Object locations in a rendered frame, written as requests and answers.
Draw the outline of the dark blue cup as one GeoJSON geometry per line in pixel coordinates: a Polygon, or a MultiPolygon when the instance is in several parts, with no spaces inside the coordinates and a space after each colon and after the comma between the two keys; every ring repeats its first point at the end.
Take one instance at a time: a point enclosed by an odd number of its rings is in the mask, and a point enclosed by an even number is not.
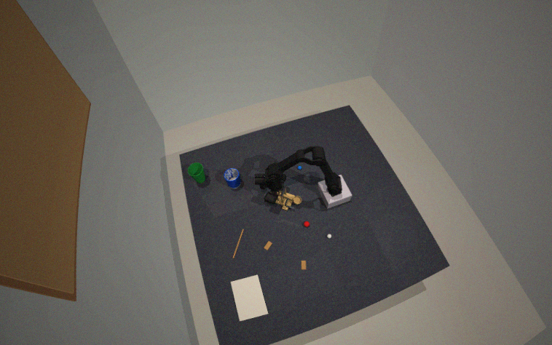
{"type": "Polygon", "coordinates": [[[229,187],[232,188],[232,189],[238,188],[241,184],[240,175],[239,175],[238,171],[234,168],[228,169],[224,173],[224,177],[225,177],[226,182],[228,183],[229,187]]]}

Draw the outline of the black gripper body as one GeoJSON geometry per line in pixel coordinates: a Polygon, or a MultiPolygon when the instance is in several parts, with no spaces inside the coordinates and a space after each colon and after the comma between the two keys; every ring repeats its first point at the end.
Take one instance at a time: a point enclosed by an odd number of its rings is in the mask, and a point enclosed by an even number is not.
{"type": "Polygon", "coordinates": [[[283,174],[283,179],[280,180],[280,183],[277,185],[277,186],[272,186],[270,183],[268,184],[270,186],[269,189],[271,189],[271,194],[266,194],[265,198],[264,198],[264,201],[265,202],[268,202],[268,203],[271,203],[271,204],[275,204],[276,200],[277,200],[277,192],[279,192],[281,186],[282,186],[282,181],[285,182],[286,180],[286,175],[283,174]]]}

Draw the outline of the green plastic cup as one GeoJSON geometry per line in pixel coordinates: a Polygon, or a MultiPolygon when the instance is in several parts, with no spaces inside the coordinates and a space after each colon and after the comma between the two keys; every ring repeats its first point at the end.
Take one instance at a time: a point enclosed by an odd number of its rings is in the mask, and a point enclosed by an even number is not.
{"type": "Polygon", "coordinates": [[[189,175],[193,177],[198,183],[205,181],[205,174],[202,165],[199,162],[195,162],[189,166],[189,175]]]}

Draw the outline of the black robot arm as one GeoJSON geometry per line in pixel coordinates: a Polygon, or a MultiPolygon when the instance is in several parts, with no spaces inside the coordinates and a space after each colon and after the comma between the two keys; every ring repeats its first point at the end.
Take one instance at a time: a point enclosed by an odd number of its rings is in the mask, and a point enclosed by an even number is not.
{"type": "Polygon", "coordinates": [[[261,189],[266,189],[267,187],[270,188],[268,185],[269,183],[272,186],[277,186],[280,183],[280,180],[283,179],[283,172],[300,162],[320,166],[324,174],[325,185],[327,186],[329,194],[331,196],[336,196],[341,193],[341,177],[335,172],[332,172],[326,161],[322,146],[310,146],[306,149],[299,149],[296,153],[290,155],[283,161],[270,164],[265,169],[265,173],[255,174],[255,185],[260,184],[261,189]],[[304,155],[310,151],[312,151],[313,160],[304,157],[304,155]]]}

